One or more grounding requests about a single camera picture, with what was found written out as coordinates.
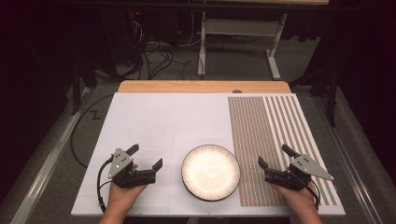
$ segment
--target white surface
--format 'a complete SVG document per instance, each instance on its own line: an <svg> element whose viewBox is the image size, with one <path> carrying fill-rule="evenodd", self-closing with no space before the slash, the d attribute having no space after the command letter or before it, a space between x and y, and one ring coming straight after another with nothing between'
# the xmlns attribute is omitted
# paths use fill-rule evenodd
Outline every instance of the white surface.
<svg viewBox="0 0 396 224"><path fill-rule="evenodd" d="M291 95L236 93L116 93L104 127L79 189L72 215L101 216L97 206L96 177L100 166L117 147L139 144L134 162L139 170L163 158L156 183L137 199L129 215L141 216L287 216L288 207L242 207L238 189L228 198L203 202L184 187L181 165L187 154L201 145L218 145L233 153L233 136L227 96ZM107 181L109 165L102 175ZM101 192L106 199L108 186ZM322 215L343 215L342 206L321 206Z"/></svg>

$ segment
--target wire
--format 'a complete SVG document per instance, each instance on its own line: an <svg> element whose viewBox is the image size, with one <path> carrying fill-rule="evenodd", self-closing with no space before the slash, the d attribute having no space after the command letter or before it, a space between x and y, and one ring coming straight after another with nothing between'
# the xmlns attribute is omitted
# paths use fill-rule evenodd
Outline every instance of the wire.
<svg viewBox="0 0 396 224"><path fill-rule="evenodd" d="M315 181L314 181L314 180L312 180L312 179L311 179L311 181L312 181L312 183L314 183L314 185L315 185L315 188L317 189L317 192L318 192L318 200L319 200L319 202L320 202L320 200L321 200L321 196L320 196L320 189L319 189L319 187L318 187L317 183L315 183Z"/></svg>
<svg viewBox="0 0 396 224"><path fill-rule="evenodd" d="M72 130L72 132L71 132L71 134L70 134L70 148L71 148L71 150L72 150L73 157L74 157L75 160L78 162L78 164L80 164L82 167L84 167L84 168L86 168L86 169L88 168L88 166L87 166L86 164L84 164L83 162L81 162L81 160L80 160L80 159L78 158L78 156L76 155L76 151L75 151L74 146L73 146L73 140L74 140L74 135L75 135L76 129L77 129L79 123L81 122L82 118L84 118L85 114L87 114L87 112L88 112L94 105L97 105L99 102L101 102L101 101L105 100L106 98L111 97L111 96L113 96L113 95L114 95L114 93L113 93L113 94L110 94L110 95L107 95L107 96L104 96L104 97L100 98L99 100L97 100L96 102L94 102L93 104L91 104L91 105L84 111L84 113L82 113L82 115L78 118L78 121L76 122L76 125L74 126L74 128L73 128L73 130Z"/></svg>
<svg viewBox="0 0 396 224"><path fill-rule="evenodd" d="M105 163L103 163L103 165L101 166L101 168L99 169L99 173L98 173L98 178L96 181L96 193L98 195L98 201L99 201L99 206L102 209L102 212L104 213L106 211L106 206L105 206L105 202L103 201L103 197L102 194L100 193L100 189L101 189L101 185L100 185L100 177L102 176L102 172L105 169L105 167L111 163L113 161L113 155L111 155L110 159L108 159L107 161L105 161Z"/></svg>
<svg viewBox="0 0 396 224"><path fill-rule="evenodd" d="M111 183L111 182L112 182L112 180L109 180L109 181L105 182L104 184L102 184L102 185L100 186L100 189L101 189L104 185L106 185L106 184L108 184L108 183Z"/></svg>

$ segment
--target white plate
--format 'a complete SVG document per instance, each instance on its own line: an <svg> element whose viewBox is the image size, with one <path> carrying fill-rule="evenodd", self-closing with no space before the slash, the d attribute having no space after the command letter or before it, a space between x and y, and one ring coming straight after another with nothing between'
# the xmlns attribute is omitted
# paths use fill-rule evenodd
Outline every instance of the white plate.
<svg viewBox="0 0 396 224"><path fill-rule="evenodd" d="M198 199L215 202L230 196L239 184L239 164L224 147L203 145L184 159L181 177L187 190Z"/></svg>

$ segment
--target wooden edge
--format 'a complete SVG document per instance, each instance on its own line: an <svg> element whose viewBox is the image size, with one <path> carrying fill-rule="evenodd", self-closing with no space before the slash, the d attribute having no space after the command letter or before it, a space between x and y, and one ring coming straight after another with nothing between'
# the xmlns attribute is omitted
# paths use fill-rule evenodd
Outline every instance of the wooden edge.
<svg viewBox="0 0 396 224"><path fill-rule="evenodd" d="M119 92L233 92L291 93L284 81L181 81L134 80L123 81Z"/></svg>

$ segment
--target metal stand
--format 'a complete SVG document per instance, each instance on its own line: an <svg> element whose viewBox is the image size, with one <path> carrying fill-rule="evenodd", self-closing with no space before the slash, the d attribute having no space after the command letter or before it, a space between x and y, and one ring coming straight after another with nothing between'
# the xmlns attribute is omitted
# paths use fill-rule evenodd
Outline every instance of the metal stand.
<svg viewBox="0 0 396 224"><path fill-rule="evenodd" d="M238 21L238 20L216 20L207 19L206 12L202 13L201 22L201 47L199 51L198 77L205 75L206 66L206 34L218 35L255 35L255 36L272 36L274 38L271 49L266 51L268 63L271 68L274 80L280 80L280 74L277 70L275 61L275 52L282 35L283 27L287 14L282 14L279 21Z"/></svg>

